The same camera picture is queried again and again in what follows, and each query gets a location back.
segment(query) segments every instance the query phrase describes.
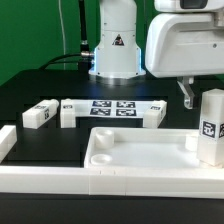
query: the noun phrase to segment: white rectangular block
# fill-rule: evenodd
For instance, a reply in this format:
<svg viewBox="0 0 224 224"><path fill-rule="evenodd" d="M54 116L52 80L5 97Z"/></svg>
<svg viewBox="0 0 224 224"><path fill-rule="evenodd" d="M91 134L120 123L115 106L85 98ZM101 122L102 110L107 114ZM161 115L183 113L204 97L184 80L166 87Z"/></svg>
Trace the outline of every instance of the white rectangular block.
<svg viewBox="0 0 224 224"><path fill-rule="evenodd" d="M61 101L61 128L75 128L76 127L76 114L75 114L75 101L66 99Z"/></svg>
<svg viewBox="0 0 224 224"><path fill-rule="evenodd" d="M23 127L37 129L57 113L57 100L43 100L23 113Z"/></svg>
<svg viewBox="0 0 224 224"><path fill-rule="evenodd" d="M166 115L166 108L165 101L153 101L152 106L144 113L143 128L158 128Z"/></svg>
<svg viewBox="0 0 224 224"><path fill-rule="evenodd" d="M16 141L16 127L13 125L5 125L0 130L0 162L5 158Z"/></svg>
<svg viewBox="0 0 224 224"><path fill-rule="evenodd" d="M197 157L211 166L224 165L224 91L203 93Z"/></svg>
<svg viewBox="0 0 224 224"><path fill-rule="evenodd" d="M89 194L84 168L0 166L0 192Z"/></svg>

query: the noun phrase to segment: white plastic tray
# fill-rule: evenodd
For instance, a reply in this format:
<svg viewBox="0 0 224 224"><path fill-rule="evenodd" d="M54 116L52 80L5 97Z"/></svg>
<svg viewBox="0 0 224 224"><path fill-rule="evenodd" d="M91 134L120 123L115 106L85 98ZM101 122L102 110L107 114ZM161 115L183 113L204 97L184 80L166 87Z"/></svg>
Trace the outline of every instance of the white plastic tray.
<svg viewBox="0 0 224 224"><path fill-rule="evenodd" d="M99 135L104 146L97 146ZM85 167L197 168L196 151L185 148L186 137L190 135L198 136L198 130L95 128ZM113 138L113 143L109 143L108 137Z"/></svg>

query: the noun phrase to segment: white plastic part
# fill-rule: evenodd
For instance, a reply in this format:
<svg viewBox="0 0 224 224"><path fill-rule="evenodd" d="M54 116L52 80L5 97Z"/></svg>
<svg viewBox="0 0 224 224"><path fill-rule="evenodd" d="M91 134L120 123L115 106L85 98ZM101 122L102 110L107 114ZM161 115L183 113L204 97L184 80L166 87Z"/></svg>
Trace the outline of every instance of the white plastic part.
<svg viewBox="0 0 224 224"><path fill-rule="evenodd" d="M99 166L91 158L96 132L114 132L114 147L103 150L112 160ZM185 148L198 130L94 128L85 168L90 170L90 194L224 198L224 169L201 168L196 152Z"/></svg>
<svg viewBox="0 0 224 224"><path fill-rule="evenodd" d="M186 135L185 148L189 151L196 152L198 149L198 136L199 133L193 132Z"/></svg>
<svg viewBox="0 0 224 224"><path fill-rule="evenodd" d="M0 163L17 141L16 126L5 125L0 130Z"/></svg>
<svg viewBox="0 0 224 224"><path fill-rule="evenodd" d="M23 113L23 127L37 129L57 113L57 100L43 100Z"/></svg>
<svg viewBox="0 0 224 224"><path fill-rule="evenodd" d="M114 132L111 130L99 130L96 132L96 147L99 149L110 149L114 146Z"/></svg>
<svg viewBox="0 0 224 224"><path fill-rule="evenodd" d="M224 165L224 90L202 95L197 156L211 166Z"/></svg>
<svg viewBox="0 0 224 224"><path fill-rule="evenodd" d="M114 132L112 148L100 149L95 144L98 132ZM196 152L185 149L187 135L197 135L198 130L170 130L143 128L94 128L86 151L84 167L98 167L92 163L99 154L110 157L104 167L189 168L199 167Z"/></svg>
<svg viewBox="0 0 224 224"><path fill-rule="evenodd" d="M61 128L76 127L75 102L71 99L61 101Z"/></svg>
<svg viewBox="0 0 224 224"><path fill-rule="evenodd" d="M164 13L150 25L145 63L156 77L222 74L223 49L213 13Z"/></svg>
<svg viewBox="0 0 224 224"><path fill-rule="evenodd" d="M144 113L143 128L158 128L166 115L167 103L163 100L153 101L152 106Z"/></svg>
<svg viewBox="0 0 224 224"><path fill-rule="evenodd" d="M146 73L136 44L136 11L134 0L100 1L101 40L90 78L129 79Z"/></svg>
<svg viewBox="0 0 224 224"><path fill-rule="evenodd" d="M155 0L155 8L160 12L208 12L224 7L223 0L208 0L206 6L201 9L183 9L180 2L180 0Z"/></svg>
<svg viewBox="0 0 224 224"><path fill-rule="evenodd" d="M0 192L89 194L89 170L0 166Z"/></svg>
<svg viewBox="0 0 224 224"><path fill-rule="evenodd" d="M124 168L92 168L89 177L90 195L125 195L126 170Z"/></svg>

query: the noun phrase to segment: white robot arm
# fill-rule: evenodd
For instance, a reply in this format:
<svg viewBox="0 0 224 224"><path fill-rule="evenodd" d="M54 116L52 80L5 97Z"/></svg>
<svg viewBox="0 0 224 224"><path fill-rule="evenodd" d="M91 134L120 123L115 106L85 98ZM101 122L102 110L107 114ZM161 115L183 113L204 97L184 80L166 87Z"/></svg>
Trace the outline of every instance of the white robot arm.
<svg viewBox="0 0 224 224"><path fill-rule="evenodd" d="M224 73L224 1L155 0L155 5L175 13L160 14L152 21L146 67L156 77L178 77L185 107L192 109L193 77Z"/></svg>
<svg viewBox="0 0 224 224"><path fill-rule="evenodd" d="M101 40L95 48L90 79L106 84L126 84L145 75L141 49L136 44L134 0L99 0Z"/></svg>

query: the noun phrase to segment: black tabletop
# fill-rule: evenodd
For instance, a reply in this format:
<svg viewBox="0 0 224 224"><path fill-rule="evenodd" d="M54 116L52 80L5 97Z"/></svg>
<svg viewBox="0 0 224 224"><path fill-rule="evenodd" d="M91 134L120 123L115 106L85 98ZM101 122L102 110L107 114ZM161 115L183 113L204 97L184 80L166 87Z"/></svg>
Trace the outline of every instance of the black tabletop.
<svg viewBox="0 0 224 224"><path fill-rule="evenodd" d="M195 80L194 91L219 88L214 76ZM0 87L0 128L17 127L18 141L1 165L83 167L93 127L142 127L142 119L77 118L77 127L60 128L60 109L37 130L24 129L22 113L44 99L165 100L160 128L197 129L200 107L187 110L175 78L146 80L130 86L93 83L86 73L22 71ZM0 194L1 223L223 223L222 200L87 195Z"/></svg>

